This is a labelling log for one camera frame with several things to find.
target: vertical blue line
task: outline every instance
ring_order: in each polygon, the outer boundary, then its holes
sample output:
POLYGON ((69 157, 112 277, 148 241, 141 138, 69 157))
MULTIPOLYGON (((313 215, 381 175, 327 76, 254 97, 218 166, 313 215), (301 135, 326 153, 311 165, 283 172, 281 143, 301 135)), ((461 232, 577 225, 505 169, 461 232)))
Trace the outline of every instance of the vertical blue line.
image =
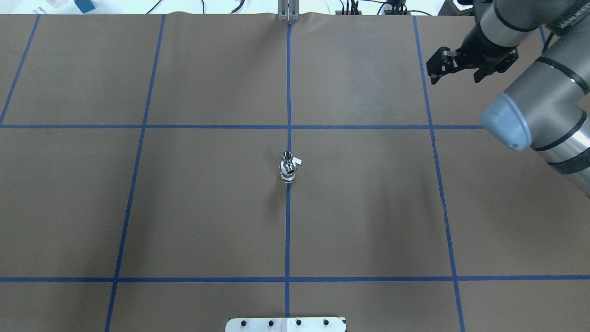
POLYGON ((547 42, 547 38, 545 38, 545 31, 543 30, 543 26, 539 27, 539 31, 541 32, 541 40, 543 41, 543 45, 547 42))
POLYGON ((27 41, 27 46, 25 47, 25 51, 22 53, 21 62, 18 64, 17 73, 14 75, 12 85, 10 86, 10 90, 8 91, 8 96, 6 97, 6 102, 4 103, 4 108, 2 108, 2 114, 0 115, 0 125, 4 121, 4 116, 6 116, 6 111, 8 110, 8 105, 10 104, 12 93, 14 92, 14 88, 17 86, 18 77, 21 75, 22 65, 25 63, 25 59, 27 58, 27 54, 29 53, 29 48, 31 48, 31 43, 33 42, 33 37, 35 36, 35 31, 37 30, 37 26, 39 25, 40 18, 41 16, 37 15, 37 19, 35 19, 35 24, 33 25, 33 30, 31 30, 31 35, 29 35, 29 40, 27 41))
POLYGON ((432 144, 432 153, 434 154, 434 165, 437 170, 438 192, 441 197, 442 211, 444 214, 445 231, 447 232, 448 255, 451 261, 451 271, 453 273, 453 286, 455 288, 455 301, 457 303, 457 314, 459 316, 459 327, 461 332, 465 332, 465 323, 463 320, 463 308, 461 306, 461 295, 459 293, 459 282, 457 281, 457 268, 455 267, 455 254, 453 251, 453 241, 451 239, 451 227, 448 223, 447 202, 444 196, 443 178, 441 176, 440 163, 438 161, 438 151, 436 137, 434 135, 434 124, 432 122, 432 113, 430 111, 430 100, 428 98, 428 88, 426 84, 426 75, 424 74, 424 64, 422 63, 422 50, 420 49, 420 36, 418 33, 418 21, 414 19, 414 34, 416 36, 416 48, 418 49, 418 62, 420 63, 420 75, 422 76, 422 88, 424 89, 424 100, 426 102, 426 113, 428 115, 428 126, 430 127, 430 141, 432 144))
POLYGON ((117 284, 119 283, 118 282, 119 272, 121 271, 121 261, 123 260, 123 249, 125 247, 125 239, 127 238, 127 227, 129 225, 129 216, 131 215, 131 205, 133 203, 133 195, 135 193, 135 184, 137 182, 137 170, 139 169, 139 161, 140 161, 141 155, 142 155, 143 138, 145 137, 146 125, 148 122, 149 105, 150 105, 150 101, 152 100, 153 82, 156 77, 156 69, 158 67, 158 57, 160 55, 160 45, 162 43, 162 34, 164 32, 165 20, 166 20, 166 15, 162 15, 162 20, 160 22, 160 32, 158 34, 158 43, 156 45, 156 54, 153 59, 152 75, 151 75, 150 82, 149 82, 149 88, 147 90, 146 107, 143 112, 142 131, 141 131, 141 134, 139 134, 139 143, 137 145, 137 153, 135 156, 135 166, 133 167, 133 176, 131 178, 131 187, 129 189, 129 198, 127 199, 127 209, 125 211, 125 220, 123 222, 123 231, 121 232, 121 242, 119 243, 119 253, 117 254, 117 265, 115 266, 115 270, 114 270, 114 281, 113 281, 113 288, 111 289, 109 310, 107 312, 107 320, 104 325, 105 332, 109 331, 111 318, 113 316, 114 300, 117 295, 117 284))
MULTIPOLYGON (((291 24, 287 25, 287 151, 291 151, 291 24)), ((287 184, 285 218, 285 317, 291 316, 291 184, 287 184)))

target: white floor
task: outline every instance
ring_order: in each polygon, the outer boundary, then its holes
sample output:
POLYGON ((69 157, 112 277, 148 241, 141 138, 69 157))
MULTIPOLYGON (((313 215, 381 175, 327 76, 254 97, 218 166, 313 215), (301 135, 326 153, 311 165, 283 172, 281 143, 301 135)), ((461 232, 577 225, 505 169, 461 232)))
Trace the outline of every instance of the white floor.
MULTIPOLYGON (((66 0, 65 4, 57 9, 51 6, 50 2, 63 3, 64 0, 0 1, 0 14, 81 14, 74 0, 66 0)), ((92 0, 96 9, 88 14, 145 14, 157 2, 158 0, 92 0)), ((204 2, 206 14, 229 14, 240 3, 239 0, 204 0, 204 2)), ((277 0, 245 0, 239 14, 275 13, 277 3, 277 0)), ((443 3, 444 0, 407 0, 406 5, 410 10, 420 10, 436 15, 443 3)), ((322 14, 334 14, 342 8, 340 0, 300 0, 299 6, 301 13, 322 14)), ((380 6, 381 4, 376 2, 360 0, 359 10, 363 15, 375 15, 380 6)), ((201 14, 202 3, 200 0, 162 0, 152 14, 168 14, 175 11, 201 14)))

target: light blue cap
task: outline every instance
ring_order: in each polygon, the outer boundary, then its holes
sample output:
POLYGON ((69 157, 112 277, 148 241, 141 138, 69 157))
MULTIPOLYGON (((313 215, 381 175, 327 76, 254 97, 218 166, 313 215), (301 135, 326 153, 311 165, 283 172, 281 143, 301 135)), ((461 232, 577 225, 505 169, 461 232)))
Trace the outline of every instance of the light blue cap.
POLYGON ((533 142, 525 117, 505 93, 483 113, 481 124, 512 150, 522 151, 533 142))

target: blue object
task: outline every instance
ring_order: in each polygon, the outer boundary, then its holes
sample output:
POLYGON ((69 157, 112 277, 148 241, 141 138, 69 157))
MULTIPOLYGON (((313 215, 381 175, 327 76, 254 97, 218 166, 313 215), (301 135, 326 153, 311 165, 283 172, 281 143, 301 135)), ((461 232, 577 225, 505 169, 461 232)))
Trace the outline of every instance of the blue object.
POLYGON ((92 0, 74 0, 74 3, 76 6, 78 6, 78 9, 82 12, 82 14, 96 9, 92 3, 92 0))
POLYGON ((483 113, 481 124, 512 150, 522 151, 532 143, 525 117, 514 100, 505 93, 483 113))

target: black ring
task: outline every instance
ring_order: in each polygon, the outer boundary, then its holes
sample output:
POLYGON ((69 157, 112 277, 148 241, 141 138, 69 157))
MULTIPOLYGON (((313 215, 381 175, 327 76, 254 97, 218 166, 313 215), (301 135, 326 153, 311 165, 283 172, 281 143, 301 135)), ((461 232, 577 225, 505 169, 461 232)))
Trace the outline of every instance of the black ring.
POLYGON ((523 28, 519 28, 517 26, 514 26, 510 23, 508 23, 503 17, 502 15, 500 15, 500 11, 498 10, 498 2, 494 1, 494 11, 496 12, 496 16, 498 17, 498 19, 500 20, 500 22, 502 22, 502 24, 504 24, 506 27, 511 28, 512 30, 516 30, 516 31, 520 31, 520 32, 531 32, 533 30, 536 30, 537 28, 534 27, 532 29, 523 29, 523 28))
POLYGON ((535 61, 548 64, 551 67, 566 74, 566 76, 568 76, 579 87, 582 88, 582 91, 584 91, 584 95, 587 95, 590 92, 590 87, 588 86, 588 83, 586 83, 586 81, 582 77, 580 77, 580 75, 576 74, 573 70, 571 70, 570 68, 567 68, 563 64, 560 64, 559 62, 549 59, 549 58, 546 58, 546 57, 540 57, 535 61))
POLYGON ((557 172, 565 175, 583 171, 590 167, 590 148, 572 159, 557 163, 548 162, 548 164, 557 172))
POLYGON ((557 141, 555 141, 549 145, 545 145, 544 147, 540 147, 540 148, 533 148, 533 150, 535 150, 537 152, 547 151, 547 150, 552 149, 552 148, 558 146, 559 144, 567 141, 568 138, 572 137, 578 130, 580 130, 580 128, 582 128, 584 121, 586 121, 586 112, 582 111, 582 117, 580 118, 578 123, 576 123, 576 125, 573 126, 573 128, 570 131, 568 131, 567 134, 565 134, 564 136, 559 138, 557 141))

